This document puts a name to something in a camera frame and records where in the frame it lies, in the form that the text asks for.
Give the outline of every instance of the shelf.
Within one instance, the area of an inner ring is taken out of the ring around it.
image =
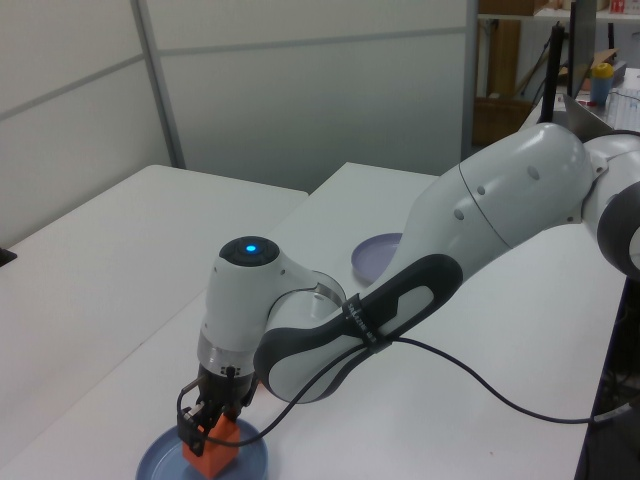
[[[536,20],[569,20],[568,10],[555,10],[553,8],[543,8],[534,16],[524,15],[493,15],[489,13],[482,13],[478,15],[479,19],[485,20],[522,20],[522,21],[536,21]],[[640,15],[631,15],[623,13],[609,13],[606,10],[602,10],[596,14],[596,21],[598,23],[627,23],[640,25]]]

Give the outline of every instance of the cardboard box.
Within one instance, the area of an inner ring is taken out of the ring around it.
[[[529,116],[531,102],[476,98],[473,108],[473,145],[491,145],[517,132]]]
[[[549,0],[478,0],[478,13],[533,16]]]

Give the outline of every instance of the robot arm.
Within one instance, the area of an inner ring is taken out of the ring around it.
[[[640,278],[640,137],[583,145],[545,124],[482,150],[421,194],[387,270],[347,301],[335,281],[295,264],[272,242],[236,240],[214,263],[198,346],[200,410],[189,417],[185,409],[185,417],[206,431],[221,413],[235,418],[256,377],[291,401],[333,359],[366,346],[301,401],[326,397],[491,261],[583,218],[605,257]]]

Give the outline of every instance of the black cable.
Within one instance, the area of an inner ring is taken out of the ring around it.
[[[542,90],[542,87],[544,87],[546,83],[547,83],[547,77],[542,79],[542,82],[540,82],[540,85],[538,86],[538,89],[536,90],[536,93],[533,96],[533,100],[531,101],[531,110],[529,110],[529,115],[531,115],[531,112],[533,112],[533,110],[536,108],[536,105],[538,105],[538,102],[540,101],[538,99],[538,95],[540,95],[540,91]]]
[[[218,438],[209,437],[208,435],[204,435],[203,433],[201,433],[199,431],[198,431],[198,434],[200,434],[201,438],[203,440],[206,440],[207,442],[215,443],[216,445],[223,445],[225,447],[244,447],[245,445],[249,445],[250,443],[253,443],[253,442],[257,441],[257,440],[260,440],[262,437],[264,437],[266,434],[268,434],[271,430],[276,428],[276,426],[282,421],[282,419],[284,419],[284,417],[286,417],[289,414],[291,409],[296,406],[296,404],[300,401],[300,399],[302,397],[304,397],[304,394],[307,393],[307,391],[311,387],[313,387],[315,385],[315,383],[318,380],[320,380],[320,378],[322,378],[329,370],[331,370],[333,367],[335,367],[338,363],[343,361],[345,358],[348,358],[349,356],[353,355],[354,353],[356,353],[356,352],[358,352],[360,350],[364,350],[365,348],[366,347],[364,345],[358,345],[358,346],[355,346],[353,348],[350,348],[349,350],[344,352],[342,355],[334,358],[329,364],[327,364],[322,370],[320,370],[318,373],[316,373],[311,380],[309,380],[307,382],[307,384],[302,388],[302,390],[300,390],[300,392],[298,392],[298,394],[293,398],[293,400],[291,400],[291,402],[289,402],[289,405],[287,405],[285,407],[285,409],[282,410],[280,415],[278,415],[273,422],[271,422],[264,430],[262,430],[260,433],[258,433],[256,435],[254,435],[253,437],[248,438],[246,440],[242,440],[240,442],[226,442],[226,441],[220,440]],[[182,400],[182,398],[179,397],[179,400],[178,400],[178,413],[181,413],[181,409],[180,409],[180,404],[182,403],[181,400]]]
[[[542,415],[536,412],[533,412],[531,410],[527,410],[526,408],[523,408],[515,403],[513,403],[512,401],[510,401],[509,399],[507,399],[506,397],[504,397],[503,395],[501,395],[495,388],[493,388],[491,385],[489,385],[489,383],[487,383],[486,380],[484,380],[478,373],[476,373],[471,367],[467,366],[466,364],[464,364],[463,362],[461,362],[460,360],[458,360],[455,357],[452,357],[451,355],[449,355],[448,353],[443,352],[442,350],[438,350],[435,347],[432,347],[430,345],[427,345],[426,343],[420,342],[418,340],[414,340],[411,338],[404,338],[404,337],[398,337],[398,338],[394,338],[392,340],[393,342],[400,342],[400,343],[406,343],[408,345],[413,345],[419,348],[422,348],[424,350],[427,350],[431,353],[434,353],[442,358],[444,358],[445,360],[448,360],[449,362],[453,363],[454,365],[462,368],[465,372],[467,372],[469,375],[471,375],[473,378],[475,378],[484,388],[486,388],[489,392],[491,392],[498,400],[500,400],[501,402],[503,402],[504,404],[508,405],[509,407],[513,408],[514,410],[523,413],[525,415],[528,415],[530,417],[533,418],[537,418],[539,420],[544,420],[545,422],[551,422],[551,423],[560,423],[560,424],[565,424],[565,425],[579,425],[579,424],[594,424],[594,423],[600,423],[600,422],[604,422],[610,418],[615,417],[617,414],[620,414],[620,412],[616,413],[616,411],[612,411],[612,412],[608,412],[606,414],[603,415],[597,415],[596,417],[588,417],[588,418],[575,418],[575,419],[565,419],[565,418],[556,418],[556,417],[549,417],[547,415]],[[257,440],[260,440],[261,438],[263,438],[265,435],[267,435],[269,432],[271,432],[271,430],[273,430],[283,419],[284,417],[286,417],[289,412],[293,409],[294,406],[296,406],[296,404],[300,401],[300,399],[305,395],[305,393],[307,393],[307,391],[309,391],[309,389],[315,385],[315,383],[322,378],[329,370],[331,370],[333,367],[335,367],[338,363],[342,362],[344,359],[348,358],[350,355],[360,351],[360,350],[364,350],[366,347],[364,345],[358,345],[355,347],[350,348],[349,350],[347,350],[346,352],[344,352],[343,354],[339,355],[338,357],[336,357],[334,360],[332,360],[329,364],[327,364],[324,368],[322,368],[316,375],[313,376],[313,378],[311,380],[309,380],[309,382],[307,382],[307,384],[302,388],[302,390],[300,390],[300,392],[298,392],[298,394],[291,400],[291,402],[289,402],[289,404],[284,408],[284,410],[282,410],[282,412],[276,417],[276,419],[271,422],[264,430],[262,430],[261,432],[259,432],[258,434],[254,435],[251,438],[248,438],[246,440],[242,440],[240,442],[227,442],[224,440],[220,440],[218,438],[214,438],[214,437],[209,437],[199,431],[196,431],[194,433],[196,433],[197,435],[200,436],[200,438],[202,440],[205,440],[207,442],[210,443],[214,443],[216,445],[223,445],[225,447],[243,447],[245,445],[249,445],[250,443],[253,443]],[[180,393],[180,396],[178,397],[178,402],[177,402],[177,408],[178,408],[178,414],[182,414],[182,410],[181,410],[181,405],[182,405],[182,398],[184,396],[184,392],[187,389],[187,387],[185,387],[185,389],[183,389],[183,392]],[[630,405],[630,403],[626,404],[623,407],[628,407]]]
[[[400,343],[407,343],[409,345],[414,345],[416,347],[420,347],[420,348],[422,348],[424,350],[427,350],[427,351],[429,351],[431,353],[435,353],[436,355],[444,358],[445,360],[448,360],[451,363],[457,365],[458,367],[462,368],[465,372],[467,372],[469,375],[471,375],[473,378],[475,378],[478,382],[480,382],[482,384],[482,386],[484,388],[486,388],[487,390],[489,390],[498,400],[500,400],[501,402],[507,404],[508,406],[510,406],[514,410],[517,410],[520,413],[524,413],[525,415],[529,415],[530,417],[534,417],[534,418],[537,418],[537,419],[540,419],[540,420],[544,420],[546,422],[551,422],[551,423],[563,423],[563,424],[568,424],[568,425],[577,425],[577,424],[582,424],[582,423],[592,423],[593,422],[593,418],[592,417],[589,417],[589,418],[576,418],[576,419],[555,418],[555,417],[548,417],[546,415],[541,415],[539,413],[532,412],[531,410],[527,410],[526,408],[523,408],[523,407],[521,407],[519,405],[516,405],[512,401],[510,401],[507,398],[505,398],[504,396],[502,396],[500,393],[498,393],[498,391],[495,388],[493,388],[491,385],[489,385],[480,375],[478,375],[474,370],[472,370],[471,367],[468,367],[467,365],[462,363],[460,360],[458,360],[455,357],[452,357],[448,353],[445,353],[442,350],[438,350],[437,348],[434,348],[434,347],[432,347],[430,345],[427,345],[426,343],[419,342],[418,340],[413,340],[412,338],[402,338],[402,337],[400,337],[400,338],[397,338],[395,341],[396,342],[400,342]]]
[[[542,46],[542,52],[540,52],[540,56],[538,57],[538,60],[536,60],[536,63],[533,66],[533,69],[531,70],[531,75],[529,75],[529,78],[527,79],[526,83],[524,84],[524,87],[522,87],[522,90],[520,90],[520,96],[521,97],[524,96],[524,93],[527,90],[527,87],[531,83],[531,79],[533,78],[533,74],[536,73],[536,70],[538,70],[538,67],[542,64],[542,57],[544,56],[544,52],[547,51],[547,48],[549,48],[549,44],[550,43],[551,43],[551,35],[549,35],[549,38],[547,39],[546,43]]]

